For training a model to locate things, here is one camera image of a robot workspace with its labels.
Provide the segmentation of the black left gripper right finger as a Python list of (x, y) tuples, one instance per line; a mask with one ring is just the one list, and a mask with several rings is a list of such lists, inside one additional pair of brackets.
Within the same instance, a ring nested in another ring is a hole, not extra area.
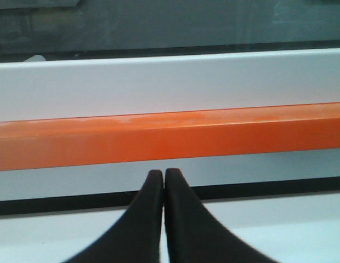
[(273, 262), (225, 228), (178, 168), (165, 174), (165, 227), (170, 262)]

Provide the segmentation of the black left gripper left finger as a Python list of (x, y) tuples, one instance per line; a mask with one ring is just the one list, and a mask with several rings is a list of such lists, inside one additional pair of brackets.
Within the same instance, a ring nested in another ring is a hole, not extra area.
[(151, 170), (123, 215), (67, 262), (159, 262), (163, 175)]

